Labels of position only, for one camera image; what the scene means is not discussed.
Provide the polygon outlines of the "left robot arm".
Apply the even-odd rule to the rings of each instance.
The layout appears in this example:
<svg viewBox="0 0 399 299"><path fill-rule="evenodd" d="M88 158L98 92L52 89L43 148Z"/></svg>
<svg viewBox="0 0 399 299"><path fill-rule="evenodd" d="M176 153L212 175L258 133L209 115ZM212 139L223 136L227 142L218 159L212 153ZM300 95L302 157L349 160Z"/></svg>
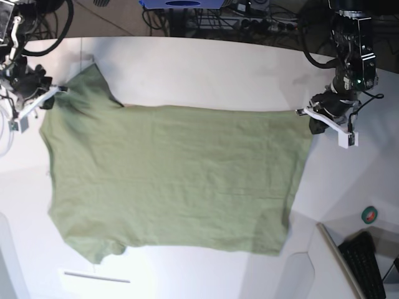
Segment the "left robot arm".
<svg viewBox="0 0 399 299"><path fill-rule="evenodd" d="M335 77L326 91L314 95L308 109L320 114L321 120L312 116L309 128L312 134L323 133L330 120L337 125L345 123L350 134L353 121L364 106L359 93L367 94L376 85L376 55L373 51L373 25L370 14L375 8L371 1L329 1L330 38L335 58L317 62L310 54L305 41L305 16L298 22L300 42L307 60L319 69L334 69Z"/></svg>

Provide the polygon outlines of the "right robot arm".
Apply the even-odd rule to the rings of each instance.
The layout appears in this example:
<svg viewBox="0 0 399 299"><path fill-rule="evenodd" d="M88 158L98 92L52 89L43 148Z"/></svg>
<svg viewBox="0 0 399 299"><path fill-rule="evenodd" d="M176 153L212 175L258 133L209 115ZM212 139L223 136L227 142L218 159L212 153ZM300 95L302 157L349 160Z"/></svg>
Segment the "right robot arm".
<svg viewBox="0 0 399 299"><path fill-rule="evenodd" d="M27 50L28 42L38 37L46 16L56 14L65 4L67 19L61 33L48 48L34 52ZM41 65L28 65L29 57L43 57L55 50L66 37L74 18L72 1L1 1L1 88L16 97L10 102L19 112L28 102L44 95L53 87L53 78Z"/></svg>

